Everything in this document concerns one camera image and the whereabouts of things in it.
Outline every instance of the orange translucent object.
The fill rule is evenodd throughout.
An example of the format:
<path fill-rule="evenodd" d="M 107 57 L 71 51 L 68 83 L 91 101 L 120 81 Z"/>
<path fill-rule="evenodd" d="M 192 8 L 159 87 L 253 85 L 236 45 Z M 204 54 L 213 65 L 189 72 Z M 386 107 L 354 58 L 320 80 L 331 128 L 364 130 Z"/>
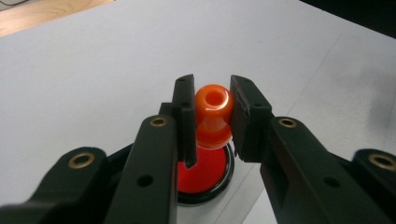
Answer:
<path fill-rule="evenodd" d="M 233 96 L 220 85 L 207 85 L 195 95 L 197 145 L 218 149 L 231 140 L 229 125 L 233 112 Z"/>

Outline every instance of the black plastic part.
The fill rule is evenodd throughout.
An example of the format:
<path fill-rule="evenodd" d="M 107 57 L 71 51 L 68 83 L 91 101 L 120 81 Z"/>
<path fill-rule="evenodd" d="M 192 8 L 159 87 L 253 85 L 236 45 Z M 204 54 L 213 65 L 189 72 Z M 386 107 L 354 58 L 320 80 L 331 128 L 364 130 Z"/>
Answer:
<path fill-rule="evenodd" d="M 223 148 L 226 155 L 226 168 L 223 177 L 220 182 L 214 186 L 212 189 L 201 192 L 201 193 L 185 193 L 179 191 L 177 193 L 177 202 L 181 205 L 200 205 L 202 203 L 207 203 L 210 200 L 218 197 L 225 189 L 227 189 L 230 181 L 233 177 L 234 169 L 234 159 L 233 159 L 233 149 L 230 144 L 227 144 Z"/>
<path fill-rule="evenodd" d="M 268 141 L 272 107 L 256 85 L 245 77 L 231 76 L 234 98 L 231 130 L 239 158 L 245 162 L 261 162 Z"/>
<path fill-rule="evenodd" d="M 92 162 L 84 156 L 91 153 Z M 73 164 L 89 164 L 71 168 Z M 0 223 L 97 223 L 104 218 L 102 210 L 91 202 L 106 188 L 106 154 L 93 147 L 81 147 L 63 155 L 44 176 L 34 195 L 26 202 L 6 205 L 0 210 Z"/>
<path fill-rule="evenodd" d="M 176 138 L 172 117 L 143 121 L 104 223 L 176 223 Z"/>
<path fill-rule="evenodd" d="M 355 153 L 349 171 L 396 223 L 396 157 L 376 149 L 362 149 Z"/>
<path fill-rule="evenodd" d="M 270 136 L 277 162 L 261 174 L 278 223 L 392 223 L 300 121 L 274 118 Z"/>
<path fill-rule="evenodd" d="M 172 103 L 162 103 L 160 114 L 172 116 L 177 123 L 177 159 L 187 168 L 195 165 L 195 90 L 194 76 L 186 75 L 175 82 Z"/>

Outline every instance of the white table surface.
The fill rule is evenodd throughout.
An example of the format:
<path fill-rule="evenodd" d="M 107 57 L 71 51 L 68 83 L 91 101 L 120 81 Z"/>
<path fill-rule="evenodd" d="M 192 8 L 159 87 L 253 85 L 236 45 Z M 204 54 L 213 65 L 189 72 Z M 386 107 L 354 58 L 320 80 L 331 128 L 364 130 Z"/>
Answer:
<path fill-rule="evenodd" d="M 330 152 L 396 154 L 396 40 L 294 0 L 118 0 L 0 38 L 0 205 L 27 200 L 76 147 L 107 154 L 170 102 L 174 80 L 252 79 Z M 276 223 L 259 165 L 180 207 L 178 223 Z"/>

